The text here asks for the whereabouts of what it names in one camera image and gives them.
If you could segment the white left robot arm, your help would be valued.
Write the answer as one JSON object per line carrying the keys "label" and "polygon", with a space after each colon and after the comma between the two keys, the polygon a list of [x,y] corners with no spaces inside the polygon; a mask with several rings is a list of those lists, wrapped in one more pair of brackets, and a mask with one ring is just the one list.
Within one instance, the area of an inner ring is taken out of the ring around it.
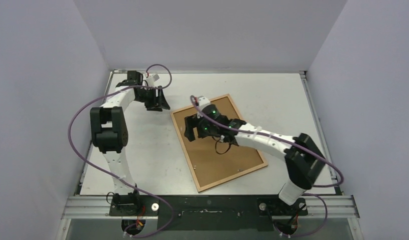
{"label": "white left robot arm", "polygon": [[124,111],[132,102],[143,103],[148,111],[170,110],[162,86],[156,84],[159,78],[158,74],[128,71],[115,92],[89,112],[92,143],[103,154],[113,178],[111,208],[131,216],[142,213],[145,206],[128,165],[129,131]]}

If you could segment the aluminium front rail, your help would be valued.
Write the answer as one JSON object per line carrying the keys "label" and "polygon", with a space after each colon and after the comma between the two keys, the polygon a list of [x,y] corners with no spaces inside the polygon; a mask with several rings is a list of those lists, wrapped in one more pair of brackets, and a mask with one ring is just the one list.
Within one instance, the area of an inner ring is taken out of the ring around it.
{"label": "aluminium front rail", "polygon": [[[314,196],[304,196],[308,217],[324,216],[324,205]],[[328,218],[360,219],[355,199],[352,195],[322,195],[327,206]],[[63,210],[63,219],[134,219],[135,216],[112,216],[111,205],[105,196],[71,196],[67,199]]]}

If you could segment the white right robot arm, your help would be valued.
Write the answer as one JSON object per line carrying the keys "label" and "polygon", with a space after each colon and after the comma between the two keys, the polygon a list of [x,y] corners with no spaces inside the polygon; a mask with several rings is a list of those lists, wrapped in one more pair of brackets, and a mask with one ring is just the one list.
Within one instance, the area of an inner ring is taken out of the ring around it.
{"label": "white right robot arm", "polygon": [[184,123],[184,136],[190,142],[213,137],[230,145],[284,158],[289,179],[275,200],[276,210],[283,215],[289,214],[299,197],[314,186],[327,163],[309,135],[289,136],[266,131],[242,119],[228,118],[214,104],[207,104],[201,112],[185,117]]}

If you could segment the brown backing board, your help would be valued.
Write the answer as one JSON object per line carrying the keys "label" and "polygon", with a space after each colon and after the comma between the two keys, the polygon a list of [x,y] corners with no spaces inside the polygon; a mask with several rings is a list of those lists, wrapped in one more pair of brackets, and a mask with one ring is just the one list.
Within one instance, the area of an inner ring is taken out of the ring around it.
{"label": "brown backing board", "polygon": [[222,143],[218,137],[199,138],[194,129],[194,141],[184,136],[185,117],[194,115],[192,105],[170,113],[181,148],[197,191],[204,192],[268,166],[263,154],[250,147]]}

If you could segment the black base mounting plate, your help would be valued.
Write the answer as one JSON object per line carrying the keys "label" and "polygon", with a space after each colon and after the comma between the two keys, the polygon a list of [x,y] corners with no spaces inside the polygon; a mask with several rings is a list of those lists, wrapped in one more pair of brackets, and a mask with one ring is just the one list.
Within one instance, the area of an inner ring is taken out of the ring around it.
{"label": "black base mounting plate", "polygon": [[141,195],[135,203],[116,195],[109,201],[109,216],[122,217],[121,227],[132,235],[162,228],[164,231],[272,231],[273,224],[296,223],[307,216],[307,203],[299,198],[292,205],[277,195]]}

